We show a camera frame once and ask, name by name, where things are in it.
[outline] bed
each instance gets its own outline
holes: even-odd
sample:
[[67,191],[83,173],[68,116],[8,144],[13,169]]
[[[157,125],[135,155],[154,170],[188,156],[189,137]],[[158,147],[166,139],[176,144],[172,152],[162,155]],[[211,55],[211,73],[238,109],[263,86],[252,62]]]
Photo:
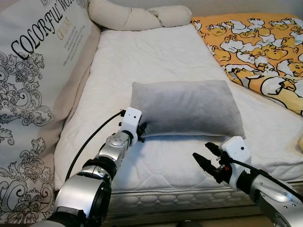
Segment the bed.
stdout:
[[[61,187],[71,160],[88,135],[119,109],[129,106],[133,82],[210,79],[225,80],[232,91],[242,116],[252,164],[302,190],[303,160],[298,145],[303,133],[302,117],[231,82],[192,24],[101,33],[78,108],[65,125],[56,147],[55,189]],[[106,137],[118,130],[120,121],[113,120],[88,144],[74,173],[96,155]],[[164,218],[163,212],[166,220],[176,220],[186,217],[180,215],[181,211],[187,217],[193,217],[192,212],[206,212],[196,218],[258,213],[244,193],[234,192],[225,184],[218,185],[191,156],[197,152],[215,161],[204,144],[209,141],[220,144],[226,139],[157,136],[131,148],[112,184],[108,221],[123,220],[126,224],[125,218],[136,217],[138,221],[141,217],[142,222],[155,222],[159,220],[157,214]],[[215,209],[224,207],[223,213]]]

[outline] decorative cushion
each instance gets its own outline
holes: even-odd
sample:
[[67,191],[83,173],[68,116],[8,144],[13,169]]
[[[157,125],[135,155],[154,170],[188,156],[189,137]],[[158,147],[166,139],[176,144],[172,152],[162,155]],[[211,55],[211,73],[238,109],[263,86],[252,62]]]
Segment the decorative cushion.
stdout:
[[0,1],[0,223],[53,212],[53,153],[100,30],[86,0]]

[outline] fitted sheet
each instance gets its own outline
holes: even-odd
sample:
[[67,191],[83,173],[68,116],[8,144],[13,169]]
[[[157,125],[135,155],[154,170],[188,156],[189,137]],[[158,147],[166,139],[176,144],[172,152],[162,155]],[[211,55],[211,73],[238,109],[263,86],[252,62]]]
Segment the fitted sheet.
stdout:
[[[284,181],[303,179],[298,141],[302,117],[264,96],[231,82],[192,25],[131,32],[101,33],[90,76],[78,108],[65,125],[56,147],[55,188],[64,182],[74,156],[86,139],[110,116],[130,104],[132,83],[225,80],[243,120],[252,165]],[[84,149],[73,173],[93,158],[105,139],[119,129],[114,119]],[[113,193],[183,192],[227,188],[204,173],[192,157],[197,152],[215,164],[204,146],[227,138],[157,136],[128,150],[112,183]]]

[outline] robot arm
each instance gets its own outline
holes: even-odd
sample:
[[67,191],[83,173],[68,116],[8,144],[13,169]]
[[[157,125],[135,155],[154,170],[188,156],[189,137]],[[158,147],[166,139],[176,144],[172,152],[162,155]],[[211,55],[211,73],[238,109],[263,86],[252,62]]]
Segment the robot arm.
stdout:
[[248,194],[276,227],[302,226],[302,196],[287,183],[277,181],[266,172],[251,167],[251,156],[242,137],[231,138],[221,148],[212,143],[207,143],[206,147],[218,156],[217,161],[221,165],[219,168],[197,153],[193,156],[218,183],[225,181],[235,191],[241,190]]
[[137,129],[142,112],[128,108],[120,130],[108,137],[94,159],[61,187],[55,213],[33,227],[96,227],[104,221],[111,196],[111,182],[125,152],[138,141]]

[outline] cartoon character print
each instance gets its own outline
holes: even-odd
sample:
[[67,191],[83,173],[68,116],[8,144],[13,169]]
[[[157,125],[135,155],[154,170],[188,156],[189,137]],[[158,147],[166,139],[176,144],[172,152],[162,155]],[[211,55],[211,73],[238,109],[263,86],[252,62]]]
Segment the cartoon character print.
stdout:
[[[250,25],[228,20],[207,26],[210,37],[225,34],[219,44],[216,42],[220,39],[206,39],[208,49],[231,80],[303,115],[303,54],[292,59],[293,54],[302,52],[299,45],[303,44],[303,21],[285,18],[270,21],[270,27],[260,18],[247,22]],[[200,21],[193,24],[197,30],[203,30]],[[285,36],[276,39],[283,31]]]
[[217,59],[220,61],[229,61],[231,59],[231,54],[228,51],[222,50],[217,46],[210,46],[207,45],[210,53],[212,53],[213,56],[216,55]]
[[222,26],[231,29],[233,34],[239,35],[242,38],[256,37],[257,31],[255,29],[249,29],[246,25],[237,20],[223,22]]
[[301,29],[303,29],[303,21],[298,18],[285,18],[282,20],[282,22],[287,25],[298,25]]
[[248,62],[251,64],[255,64],[255,59],[259,56],[265,56],[264,51],[262,50],[262,46],[252,45],[251,43],[244,44],[240,51],[237,52],[237,58]]
[[200,20],[194,20],[193,21],[193,23],[194,23],[194,25],[195,25],[195,29],[197,30],[197,31],[200,31],[200,29],[202,28],[202,24],[200,23]]
[[291,77],[303,77],[303,62],[287,59],[277,65],[277,70]]
[[303,29],[299,26],[294,26],[291,29],[293,32],[290,33],[294,37],[295,45],[298,46],[303,43]]
[[269,24],[272,27],[280,29],[280,30],[286,30],[288,28],[288,25],[285,24],[282,20],[280,20],[280,21],[270,21]]
[[294,110],[302,115],[298,106],[303,106],[303,80],[294,78],[272,77],[260,84],[261,93],[274,102]]
[[217,25],[209,25],[206,27],[208,31],[210,31],[215,36],[220,36],[226,33],[226,28],[221,26],[220,24]]
[[236,53],[243,48],[243,41],[238,40],[236,35],[229,35],[228,37],[225,37],[224,42],[221,43],[220,47],[223,50]]
[[275,41],[275,36],[271,34],[270,28],[263,27],[264,25],[264,20],[261,20],[259,18],[251,18],[248,19],[248,22],[250,22],[251,26],[248,28],[250,30],[257,30],[259,37],[263,40],[263,42],[274,42]]
[[261,45],[261,49],[269,59],[280,60],[288,54],[288,51],[282,48],[282,40],[276,40],[275,42],[262,42],[259,41],[257,44]]
[[206,35],[209,35],[209,34],[203,33],[201,31],[202,24],[200,23],[200,20],[194,20],[193,23],[194,23],[195,29],[198,31],[198,33],[200,34],[200,36],[202,38],[205,38]]

